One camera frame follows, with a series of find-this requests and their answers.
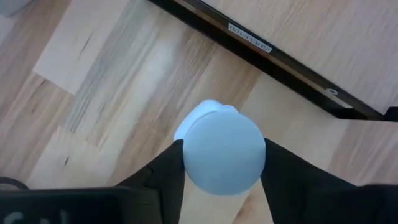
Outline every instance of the floor plank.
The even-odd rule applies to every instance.
[[[240,107],[260,74],[151,3],[131,1],[28,184],[114,185],[170,144],[197,103],[215,98]],[[231,223],[247,194],[214,197],[187,180],[185,195],[182,223]]]
[[[267,75],[261,76],[240,111],[262,134],[326,169],[349,121],[332,117]]]
[[[26,181],[73,97],[31,73],[0,122],[0,175]]]
[[[233,224],[273,224],[267,198],[258,180],[236,215]]]
[[[30,75],[68,0],[38,0],[20,12],[0,45],[0,121]]]
[[[76,94],[128,0],[72,0],[34,71]]]
[[[398,123],[352,121],[328,171],[352,183],[398,184]]]

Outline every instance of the wooden floor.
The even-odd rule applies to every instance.
[[[203,0],[378,111],[398,96],[396,0]]]
[[[0,176],[33,189],[118,183],[207,98],[345,180],[398,184],[398,123],[335,119],[145,0],[38,0],[0,32]],[[260,182],[184,194],[181,223],[272,223]]]

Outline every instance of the sticker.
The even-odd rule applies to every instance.
[[[240,28],[236,27],[233,24],[228,23],[228,29],[233,32],[234,34],[239,35],[240,37],[244,38],[245,40],[249,41],[250,43],[254,44],[256,47],[259,47],[263,51],[269,53],[272,50],[272,47],[266,45],[265,43],[257,40],[257,38],[253,37],[252,35],[248,34],[247,32],[241,30]]]

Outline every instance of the wood grain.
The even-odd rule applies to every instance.
[[[104,186],[108,156],[111,155],[86,142],[84,136],[58,126],[26,184],[32,189]]]
[[[260,76],[240,112],[262,134],[322,169],[326,169],[347,128],[269,76]]]
[[[260,180],[251,189],[233,223],[272,224],[271,212]]]
[[[398,184],[398,124],[352,121],[328,171],[352,183]]]
[[[72,99],[35,73],[27,77],[0,122],[0,175],[21,181],[30,176]]]
[[[14,27],[14,24],[17,22],[18,15],[19,14],[15,14],[12,17],[0,16],[0,45],[11,31],[12,27]]]
[[[73,0],[34,71],[76,94],[127,0]]]
[[[40,57],[68,0],[39,0],[20,12],[0,45],[0,121]]]
[[[398,94],[398,2],[204,0],[384,113]]]
[[[101,175],[90,181],[91,186],[108,185],[125,142],[139,122],[148,101],[156,97],[156,89],[162,86],[160,81],[169,75],[169,69],[175,63],[173,55],[178,55],[179,48],[183,47],[186,41],[185,32],[188,27],[184,27],[182,23],[148,2],[141,1],[136,4],[131,1],[122,18],[105,42],[76,94],[71,111],[58,134],[55,134],[66,136],[63,138],[65,140],[55,141],[52,146],[57,150],[67,150],[65,144],[80,142],[83,146],[79,151],[71,149],[68,152],[69,157],[74,157],[74,153],[89,151],[92,147],[98,150],[96,153],[85,154],[86,156],[94,158],[101,157],[100,154],[106,155],[105,161],[94,162],[92,165],[100,166],[97,169],[105,169],[102,169]],[[177,33],[171,35],[168,32],[173,26],[180,37]],[[82,168],[86,167],[87,161],[92,160],[81,158],[75,162],[75,166],[81,163]],[[62,166],[62,163],[63,161],[60,161],[59,164],[53,165]],[[70,179],[74,186],[87,186],[87,182],[84,181],[85,175],[80,176],[84,172],[76,169],[66,169],[62,172],[77,179]],[[41,175],[40,173],[40,170],[35,172],[37,175]],[[61,178],[47,180],[49,181],[35,185],[67,187],[70,183]]]

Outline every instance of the light wooden board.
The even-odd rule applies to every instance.
[[[322,169],[328,167],[349,124],[266,75],[259,77],[240,112],[264,136]]]
[[[380,112],[398,94],[395,0],[204,0]]]
[[[358,185],[398,184],[398,123],[352,121],[328,171]]]
[[[127,0],[72,0],[34,71],[76,94]]]
[[[272,216],[267,203],[267,198],[258,180],[244,201],[242,208],[236,215],[233,224],[272,224]]]
[[[0,175],[26,180],[72,96],[31,73],[0,122]]]
[[[0,121],[30,75],[68,0],[29,4],[0,45]]]

